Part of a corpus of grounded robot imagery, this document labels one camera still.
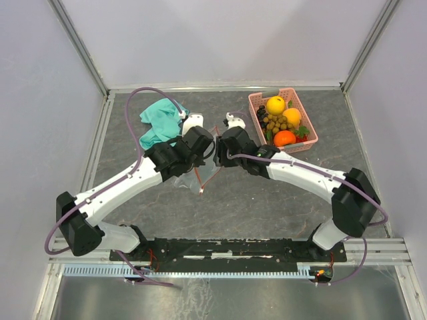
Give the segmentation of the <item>clear zip top bag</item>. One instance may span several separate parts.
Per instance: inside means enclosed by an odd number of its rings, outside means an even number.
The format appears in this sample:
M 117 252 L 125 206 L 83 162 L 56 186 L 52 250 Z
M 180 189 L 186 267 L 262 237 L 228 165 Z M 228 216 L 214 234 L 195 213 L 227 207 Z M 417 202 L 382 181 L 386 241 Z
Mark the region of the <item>clear zip top bag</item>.
M 198 167 L 188 165 L 189 167 L 179 176 L 175 177 L 173 186 L 180 189 L 188 189 L 196 195 L 201 195 L 204 192 L 206 185 L 212 180 L 220 170 L 214 162 L 216 152 L 216 138 L 219 136 L 217 128 L 207 130 L 213 136 L 213 143 L 204 153 L 204 164 Z M 176 138 L 170 139 L 168 143 L 176 149 L 176 143 L 183 137 L 178 135 Z

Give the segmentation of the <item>yellow lemon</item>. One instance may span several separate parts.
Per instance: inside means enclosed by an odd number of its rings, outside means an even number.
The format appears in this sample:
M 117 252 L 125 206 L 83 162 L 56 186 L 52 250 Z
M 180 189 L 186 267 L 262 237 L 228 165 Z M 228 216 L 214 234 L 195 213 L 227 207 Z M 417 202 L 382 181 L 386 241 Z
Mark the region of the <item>yellow lemon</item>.
M 281 115 L 286 110 L 286 101 L 276 95 L 273 97 L 270 97 L 266 103 L 266 111 L 273 115 L 278 116 Z

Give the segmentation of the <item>teal cloth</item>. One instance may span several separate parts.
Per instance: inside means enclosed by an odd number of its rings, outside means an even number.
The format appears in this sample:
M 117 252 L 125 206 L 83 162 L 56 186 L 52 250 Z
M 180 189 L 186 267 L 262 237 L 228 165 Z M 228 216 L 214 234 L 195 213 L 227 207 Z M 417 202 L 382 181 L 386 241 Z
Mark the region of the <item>teal cloth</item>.
M 169 99 L 163 98 L 151 104 L 139 115 L 142 123 L 151 125 L 139 139 L 142 149 L 148 150 L 156 143 L 167 142 L 180 134 L 182 122 L 180 116 L 185 114 L 186 117 L 189 111 L 179 103 L 178 106 L 181 111 Z

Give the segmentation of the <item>dark grape bunch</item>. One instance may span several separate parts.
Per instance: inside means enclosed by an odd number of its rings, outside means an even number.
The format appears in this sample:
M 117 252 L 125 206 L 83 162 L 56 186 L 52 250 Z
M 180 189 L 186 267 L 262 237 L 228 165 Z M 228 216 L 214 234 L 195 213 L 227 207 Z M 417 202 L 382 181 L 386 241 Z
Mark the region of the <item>dark grape bunch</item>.
M 256 111 L 256 117 L 260 127 L 265 129 L 267 124 L 269 123 L 268 113 L 266 111 L 266 107 L 264 105 L 260 105 L 259 109 Z

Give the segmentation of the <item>yellow orange peach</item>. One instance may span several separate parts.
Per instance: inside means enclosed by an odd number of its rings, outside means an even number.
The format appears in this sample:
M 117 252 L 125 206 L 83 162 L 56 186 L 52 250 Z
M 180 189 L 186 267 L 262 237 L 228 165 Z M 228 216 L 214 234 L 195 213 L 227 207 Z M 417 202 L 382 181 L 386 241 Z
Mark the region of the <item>yellow orange peach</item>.
M 298 109 L 288 108 L 282 113 L 282 115 L 286 117 L 288 124 L 292 124 L 295 128 L 300 126 L 302 115 Z

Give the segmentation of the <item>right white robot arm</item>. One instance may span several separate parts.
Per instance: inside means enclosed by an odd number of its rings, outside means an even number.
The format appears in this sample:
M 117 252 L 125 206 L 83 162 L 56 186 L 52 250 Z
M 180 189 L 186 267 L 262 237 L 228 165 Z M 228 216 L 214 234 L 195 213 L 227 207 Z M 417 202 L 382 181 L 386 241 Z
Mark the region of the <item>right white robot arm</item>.
M 218 167 L 241 167 L 247 173 L 282 181 L 322 198 L 332 217 L 322 223 L 306 244 L 307 255 L 321 261 L 345 238 L 361 238 L 374 225 L 380 199 L 365 172 L 325 169 L 296 159 L 271 145 L 256 145 L 245 129 L 232 127 L 216 139 Z

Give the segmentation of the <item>pink plastic basket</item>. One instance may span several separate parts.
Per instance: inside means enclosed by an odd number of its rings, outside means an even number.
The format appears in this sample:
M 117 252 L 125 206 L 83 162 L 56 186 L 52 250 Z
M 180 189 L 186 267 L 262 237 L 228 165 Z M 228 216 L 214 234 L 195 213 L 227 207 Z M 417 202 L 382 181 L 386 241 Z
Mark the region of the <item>pink plastic basket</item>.
M 249 112 L 261 143 L 286 153 L 296 153 L 318 142 L 318 135 L 295 89 L 252 93 L 248 99 Z

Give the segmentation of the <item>brown longan bunch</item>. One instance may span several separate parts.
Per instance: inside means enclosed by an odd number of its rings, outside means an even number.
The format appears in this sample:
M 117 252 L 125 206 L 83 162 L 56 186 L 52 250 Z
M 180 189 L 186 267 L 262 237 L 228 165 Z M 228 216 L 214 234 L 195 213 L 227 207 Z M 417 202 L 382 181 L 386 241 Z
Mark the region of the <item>brown longan bunch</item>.
M 292 124 L 288 124 L 286 117 L 283 115 L 273 116 L 268 114 L 269 123 L 265 129 L 262 129 L 264 137 L 266 139 L 271 139 L 279 131 L 293 131 L 294 127 Z

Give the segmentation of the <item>orange persimmon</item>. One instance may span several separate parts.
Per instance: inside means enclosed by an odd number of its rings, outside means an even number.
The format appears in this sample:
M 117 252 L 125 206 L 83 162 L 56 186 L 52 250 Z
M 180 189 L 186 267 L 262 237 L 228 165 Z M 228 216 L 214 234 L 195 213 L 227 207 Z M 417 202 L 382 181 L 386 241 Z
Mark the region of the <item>orange persimmon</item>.
M 276 147 L 284 147 L 296 143 L 296 136 L 288 130 L 279 131 L 274 135 L 273 143 Z

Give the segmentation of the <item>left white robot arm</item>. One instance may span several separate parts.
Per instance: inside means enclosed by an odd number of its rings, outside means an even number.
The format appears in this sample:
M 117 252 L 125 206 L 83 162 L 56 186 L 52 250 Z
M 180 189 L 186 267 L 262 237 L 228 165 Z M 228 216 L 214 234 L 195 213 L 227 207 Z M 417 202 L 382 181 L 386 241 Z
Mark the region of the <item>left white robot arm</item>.
M 147 243 L 138 228 L 112 225 L 103 219 L 142 191 L 203 165 L 207 150 L 214 150 L 214 138 L 195 126 L 183 136 L 156 143 L 130 167 L 93 189 L 76 196 L 60 194 L 57 220 L 73 255 L 106 249 L 121 251 L 134 260 L 144 258 Z

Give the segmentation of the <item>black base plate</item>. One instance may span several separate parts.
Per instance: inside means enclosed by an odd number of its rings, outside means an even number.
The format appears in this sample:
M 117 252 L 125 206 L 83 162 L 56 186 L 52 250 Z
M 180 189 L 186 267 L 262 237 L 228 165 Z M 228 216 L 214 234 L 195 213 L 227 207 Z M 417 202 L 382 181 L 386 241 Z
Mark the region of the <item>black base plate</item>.
M 347 261 L 343 243 L 325 251 L 309 241 L 279 239 L 166 239 L 145 241 L 131 253 L 110 251 L 110 261 L 125 257 L 150 271 L 256 272 L 296 271 L 298 263 Z

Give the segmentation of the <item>red strawberries with leaves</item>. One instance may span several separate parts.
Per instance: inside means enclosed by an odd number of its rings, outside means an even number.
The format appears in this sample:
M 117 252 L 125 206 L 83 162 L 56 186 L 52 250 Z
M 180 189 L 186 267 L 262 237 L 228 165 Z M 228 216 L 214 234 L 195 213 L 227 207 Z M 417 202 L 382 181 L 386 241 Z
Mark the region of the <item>red strawberries with leaves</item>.
M 298 129 L 294 131 L 294 135 L 296 136 L 296 143 L 303 143 L 308 140 L 308 136 L 310 131 L 307 127 L 300 125 Z

